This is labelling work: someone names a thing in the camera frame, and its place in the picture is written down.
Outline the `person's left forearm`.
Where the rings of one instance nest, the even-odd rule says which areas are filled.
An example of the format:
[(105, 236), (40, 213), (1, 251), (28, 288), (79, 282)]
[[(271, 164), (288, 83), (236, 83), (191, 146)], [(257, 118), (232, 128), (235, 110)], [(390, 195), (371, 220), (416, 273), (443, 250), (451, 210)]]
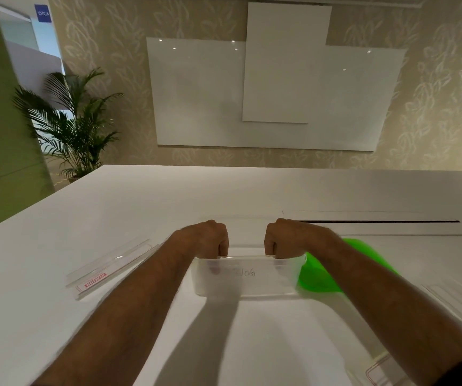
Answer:
[(197, 254), (197, 243), (171, 236), (109, 293), (31, 386), (132, 386)]

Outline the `green plastic lid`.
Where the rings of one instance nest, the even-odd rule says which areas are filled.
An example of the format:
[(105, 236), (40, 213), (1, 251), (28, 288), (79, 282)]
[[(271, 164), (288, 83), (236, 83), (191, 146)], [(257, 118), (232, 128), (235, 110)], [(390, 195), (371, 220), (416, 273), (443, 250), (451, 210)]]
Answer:
[[(353, 239), (343, 238), (344, 242), (353, 247), (356, 251), (364, 254), (377, 264), (384, 266), (388, 270), (398, 274), (395, 269), (380, 255), (372, 246), (366, 242)], [(298, 279), (299, 285), (310, 292), (316, 293), (335, 293), (343, 292), (336, 281), (327, 272), (324, 266), (309, 252), (306, 253), (306, 262), (302, 266)]]

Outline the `green palm plant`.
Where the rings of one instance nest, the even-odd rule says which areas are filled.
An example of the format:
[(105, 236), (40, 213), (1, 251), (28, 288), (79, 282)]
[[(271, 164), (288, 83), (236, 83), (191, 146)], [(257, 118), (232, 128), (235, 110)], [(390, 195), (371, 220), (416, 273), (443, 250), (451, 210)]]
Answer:
[(88, 89), (94, 79), (104, 74), (101, 68), (86, 75), (48, 74), (46, 90), (56, 96), (55, 103), (64, 105), (66, 110), (55, 109), (21, 85), (15, 89), (13, 103), (30, 122), (31, 135), (46, 156), (60, 160), (61, 174), (66, 178), (86, 176), (100, 168), (103, 152), (119, 139), (107, 106), (123, 93), (97, 97)]

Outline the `clear lid with red label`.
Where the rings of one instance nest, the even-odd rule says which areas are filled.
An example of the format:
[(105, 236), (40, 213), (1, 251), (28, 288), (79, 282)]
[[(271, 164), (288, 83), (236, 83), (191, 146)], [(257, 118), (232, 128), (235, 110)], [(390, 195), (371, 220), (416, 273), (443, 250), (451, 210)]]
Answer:
[(79, 301), (124, 272), (141, 265), (154, 255), (160, 246), (161, 244), (152, 246), (145, 241), (120, 255), (109, 254), (104, 258), (100, 258), (84, 266), (84, 268), (88, 269), (85, 274), (74, 279), (73, 276), (81, 272), (81, 269), (79, 269), (69, 275), (68, 279), (70, 281), (66, 288), (70, 289), (73, 293), (73, 298)]
[(345, 371), (352, 386), (416, 386), (386, 351), (368, 365), (348, 364)]

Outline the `large glossy white wall board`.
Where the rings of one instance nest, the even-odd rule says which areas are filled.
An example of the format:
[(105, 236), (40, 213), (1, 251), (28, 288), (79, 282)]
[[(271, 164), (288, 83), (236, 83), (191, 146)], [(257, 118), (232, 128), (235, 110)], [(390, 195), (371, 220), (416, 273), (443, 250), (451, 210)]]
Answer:
[(147, 38), (158, 145), (376, 150), (406, 49), (325, 46), (308, 123), (242, 121), (245, 42)]

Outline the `matte white wall panel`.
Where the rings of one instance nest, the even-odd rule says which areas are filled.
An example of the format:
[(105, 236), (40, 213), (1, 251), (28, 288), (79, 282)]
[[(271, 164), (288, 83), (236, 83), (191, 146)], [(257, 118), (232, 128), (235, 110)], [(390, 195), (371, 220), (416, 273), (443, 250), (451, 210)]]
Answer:
[(331, 6), (250, 2), (242, 120), (307, 124)]

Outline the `person's right forearm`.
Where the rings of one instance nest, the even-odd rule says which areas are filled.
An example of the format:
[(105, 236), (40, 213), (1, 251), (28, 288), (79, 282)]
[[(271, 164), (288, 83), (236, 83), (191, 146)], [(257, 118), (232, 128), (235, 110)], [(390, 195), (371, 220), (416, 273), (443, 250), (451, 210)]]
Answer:
[(462, 362), (462, 323), (413, 284), (343, 240), (317, 259), (414, 384)]

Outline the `white partition panel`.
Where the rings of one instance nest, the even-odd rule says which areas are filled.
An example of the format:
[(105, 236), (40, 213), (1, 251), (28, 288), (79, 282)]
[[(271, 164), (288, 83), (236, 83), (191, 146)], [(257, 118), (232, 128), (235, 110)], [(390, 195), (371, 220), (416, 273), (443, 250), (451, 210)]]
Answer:
[(53, 72), (63, 73), (62, 60), (54, 55), (31, 49), (9, 40), (5, 41), (13, 70), (18, 83), (45, 99), (57, 110), (66, 110), (64, 105), (55, 103), (56, 96), (46, 90), (47, 76)]

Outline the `clear plastic container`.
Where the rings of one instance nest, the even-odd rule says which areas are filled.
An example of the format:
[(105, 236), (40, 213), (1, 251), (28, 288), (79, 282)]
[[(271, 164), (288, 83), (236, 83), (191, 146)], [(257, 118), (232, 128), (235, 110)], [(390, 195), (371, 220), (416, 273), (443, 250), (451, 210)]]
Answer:
[(266, 255), (264, 237), (272, 215), (201, 216), (226, 226), (228, 255), (195, 258), (190, 266), (196, 295), (211, 299), (260, 299), (297, 295), (298, 278), (306, 256), (276, 259)]

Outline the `person's left hand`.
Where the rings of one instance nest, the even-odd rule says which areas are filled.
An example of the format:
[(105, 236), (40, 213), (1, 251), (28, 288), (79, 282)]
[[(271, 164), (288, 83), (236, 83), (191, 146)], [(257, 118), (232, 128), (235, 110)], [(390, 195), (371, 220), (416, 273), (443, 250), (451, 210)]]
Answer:
[(164, 245), (186, 260), (208, 259), (208, 239), (224, 233), (226, 225), (208, 220), (175, 231)]

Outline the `blue wall sign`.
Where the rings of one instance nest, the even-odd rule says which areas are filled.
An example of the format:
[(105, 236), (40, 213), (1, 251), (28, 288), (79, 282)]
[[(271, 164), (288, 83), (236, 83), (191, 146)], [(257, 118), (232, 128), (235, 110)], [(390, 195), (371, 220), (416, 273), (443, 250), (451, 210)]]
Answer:
[(47, 4), (34, 4), (37, 21), (52, 24), (52, 15)]

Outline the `person's right hand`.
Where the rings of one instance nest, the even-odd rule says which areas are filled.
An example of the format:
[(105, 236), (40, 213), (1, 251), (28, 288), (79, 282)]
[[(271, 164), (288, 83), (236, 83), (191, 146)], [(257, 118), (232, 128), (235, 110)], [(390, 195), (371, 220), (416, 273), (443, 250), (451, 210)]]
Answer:
[(329, 228), (289, 219), (280, 218), (269, 223), (266, 226), (267, 233), (288, 236), (292, 241), (292, 258), (307, 252), (315, 257), (326, 256), (342, 243), (342, 239)]

